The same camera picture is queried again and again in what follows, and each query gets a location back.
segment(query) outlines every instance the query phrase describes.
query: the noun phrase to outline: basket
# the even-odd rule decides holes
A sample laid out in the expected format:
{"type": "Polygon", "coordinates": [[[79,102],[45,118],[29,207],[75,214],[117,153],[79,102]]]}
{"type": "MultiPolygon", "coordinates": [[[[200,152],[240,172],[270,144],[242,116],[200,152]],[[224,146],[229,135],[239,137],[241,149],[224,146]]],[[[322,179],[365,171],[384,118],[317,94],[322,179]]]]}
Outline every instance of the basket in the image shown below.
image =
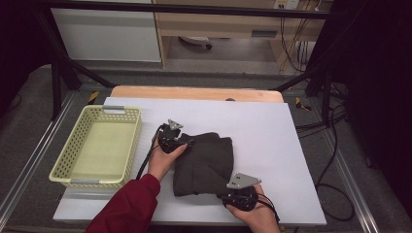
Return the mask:
{"type": "Polygon", "coordinates": [[[84,107],[49,179],[75,187],[122,187],[129,181],[141,128],[139,108],[84,107]]]}

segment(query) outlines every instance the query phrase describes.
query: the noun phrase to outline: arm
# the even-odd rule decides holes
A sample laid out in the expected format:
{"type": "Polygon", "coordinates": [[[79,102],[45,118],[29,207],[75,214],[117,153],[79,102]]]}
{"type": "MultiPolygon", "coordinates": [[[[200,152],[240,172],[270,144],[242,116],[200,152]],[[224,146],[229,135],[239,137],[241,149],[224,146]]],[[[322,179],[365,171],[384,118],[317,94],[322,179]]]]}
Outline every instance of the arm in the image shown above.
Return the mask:
{"type": "MultiPolygon", "coordinates": [[[[260,185],[255,185],[255,189],[257,193],[264,195],[260,185]]],[[[261,198],[261,201],[267,202],[265,198],[261,198]]],[[[250,212],[240,211],[230,205],[226,207],[234,216],[243,220],[254,233],[280,233],[275,215],[269,208],[260,203],[257,203],[255,208],[250,212]]]]}
{"type": "Polygon", "coordinates": [[[157,147],[157,140],[154,146],[148,174],[123,186],[89,224],[87,233],[147,231],[157,206],[155,198],[160,193],[160,181],[187,147],[183,145],[165,153],[157,147]]]}

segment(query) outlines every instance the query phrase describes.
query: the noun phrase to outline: folded cloth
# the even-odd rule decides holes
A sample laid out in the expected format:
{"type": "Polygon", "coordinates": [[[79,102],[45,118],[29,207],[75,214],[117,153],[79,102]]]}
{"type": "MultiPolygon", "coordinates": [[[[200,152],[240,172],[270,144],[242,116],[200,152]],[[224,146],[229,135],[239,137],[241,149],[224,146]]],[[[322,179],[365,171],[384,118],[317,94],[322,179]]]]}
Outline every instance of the folded cloth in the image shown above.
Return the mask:
{"type": "Polygon", "coordinates": [[[221,138],[217,133],[182,134],[181,139],[193,139],[193,145],[176,159],[173,177],[175,196],[230,193],[226,185],[233,171],[231,139],[221,138]]]}

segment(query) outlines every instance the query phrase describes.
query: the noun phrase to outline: basket handle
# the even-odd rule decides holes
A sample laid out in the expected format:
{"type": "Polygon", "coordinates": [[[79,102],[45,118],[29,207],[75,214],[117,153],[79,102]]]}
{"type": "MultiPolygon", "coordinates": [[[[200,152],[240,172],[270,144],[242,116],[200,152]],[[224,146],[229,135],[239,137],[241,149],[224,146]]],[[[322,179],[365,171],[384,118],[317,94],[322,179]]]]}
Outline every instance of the basket handle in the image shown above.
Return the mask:
{"type": "Polygon", "coordinates": [[[100,180],[72,179],[72,180],[70,180],[70,183],[100,184],[100,180]]]}
{"type": "Polygon", "coordinates": [[[106,114],[125,114],[124,106],[103,105],[103,111],[106,114]]]}

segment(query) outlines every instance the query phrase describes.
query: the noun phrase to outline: white table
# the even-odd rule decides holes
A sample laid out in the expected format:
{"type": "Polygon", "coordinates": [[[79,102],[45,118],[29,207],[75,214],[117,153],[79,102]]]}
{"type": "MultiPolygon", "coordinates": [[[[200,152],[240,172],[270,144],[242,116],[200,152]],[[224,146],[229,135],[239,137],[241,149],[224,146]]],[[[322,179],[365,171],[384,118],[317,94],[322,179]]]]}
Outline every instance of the white table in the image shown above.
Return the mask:
{"type": "MultiPolygon", "coordinates": [[[[135,177],[155,130],[168,118],[185,127],[183,133],[217,132],[233,141],[233,175],[240,172],[262,179],[283,225],[325,225],[312,178],[287,104],[208,100],[108,98],[105,105],[136,106],[143,127],[132,168],[135,177]]],[[[215,195],[175,197],[173,170],[161,182],[153,223],[240,225],[215,195]]],[[[53,219],[91,220],[115,190],[67,188],[53,219]]]]}

